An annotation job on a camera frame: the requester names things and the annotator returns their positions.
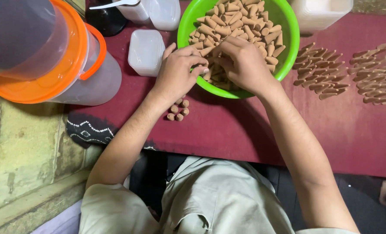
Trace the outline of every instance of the person's right hand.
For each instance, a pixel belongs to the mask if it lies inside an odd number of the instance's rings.
[[[218,57],[221,52],[231,59]],[[261,51],[248,41],[229,36],[213,49],[213,56],[216,57],[215,63],[225,69],[233,83],[255,95],[267,95],[273,85],[280,86],[269,71]]]

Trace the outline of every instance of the clear plastic container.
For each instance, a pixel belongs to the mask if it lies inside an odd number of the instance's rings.
[[[180,2],[178,0],[150,0],[150,19],[158,30],[176,30],[180,23]]]
[[[128,63],[140,75],[157,77],[165,50],[157,30],[135,30],[131,35]]]
[[[151,23],[149,11],[150,11],[150,0],[141,0],[136,5],[120,5],[117,6],[118,10],[123,16],[134,22],[135,24],[149,24]]]
[[[0,1],[0,76],[34,80],[64,55],[69,31],[48,0]]]
[[[86,80],[80,79],[80,75],[94,65],[100,53],[99,41],[90,32],[88,39],[88,53],[83,69],[74,82],[48,102],[97,106],[106,103],[118,92],[122,81],[121,67],[109,52],[106,52],[102,65],[95,73]]]
[[[301,32],[324,30],[349,13],[353,0],[294,0],[291,4]]]

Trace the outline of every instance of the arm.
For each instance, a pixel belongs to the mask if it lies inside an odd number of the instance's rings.
[[[254,93],[264,105],[275,140],[289,169],[306,224],[359,232],[337,188],[323,148],[271,75],[259,49],[238,38],[226,38],[213,56],[232,82]]]
[[[174,49],[173,43],[164,51],[154,87],[103,151],[89,174],[86,189],[93,184],[123,183],[160,116],[193,87],[200,73],[209,71],[207,60],[192,46],[171,53]],[[203,66],[190,72],[195,64]]]

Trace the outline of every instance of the plastic lid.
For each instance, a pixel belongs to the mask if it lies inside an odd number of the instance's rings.
[[[39,103],[49,100],[75,81],[86,60],[88,35],[76,10],[62,0],[50,0],[64,16],[69,28],[69,45],[62,60],[46,75],[32,81],[0,77],[0,96],[13,102]]]
[[[161,64],[163,45],[163,37],[157,30],[135,30],[129,45],[129,65],[143,69],[156,68]]]
[[[158,30],[176,30],[180,23],[180,2],[178,0],[151,0],[150,19]]]

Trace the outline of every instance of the rows of incense cones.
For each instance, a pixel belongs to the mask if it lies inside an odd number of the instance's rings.
[[[356,74],[358,93],[363,95],[364,103],[386,104],[386,43],[374,50],[354,53],[350,61],[353,68],[348,74]]]
[[[297,70],[298,79],[295,86],[301,85],[319,94],[320,100],[337,96],[345,91],[349,84],[342,81],[348,77],[344,67],[345,61],[337,60],[343,55],[336,54],[336,50],[328,51],[325,48],[313,48],[315,42],[303,47],[297,53],[293,69]]]

